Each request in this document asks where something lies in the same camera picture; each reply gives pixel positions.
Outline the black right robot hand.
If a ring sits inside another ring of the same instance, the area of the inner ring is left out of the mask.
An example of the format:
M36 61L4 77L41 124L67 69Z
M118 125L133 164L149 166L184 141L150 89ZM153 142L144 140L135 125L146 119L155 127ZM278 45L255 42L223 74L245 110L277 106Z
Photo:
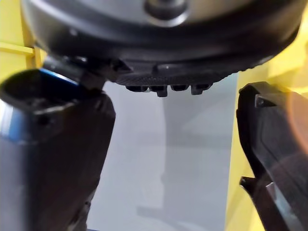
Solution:
M85 231L115 124L107 81L201 94L297 36L305 0L23 0L43 66L0 85L0 228Z

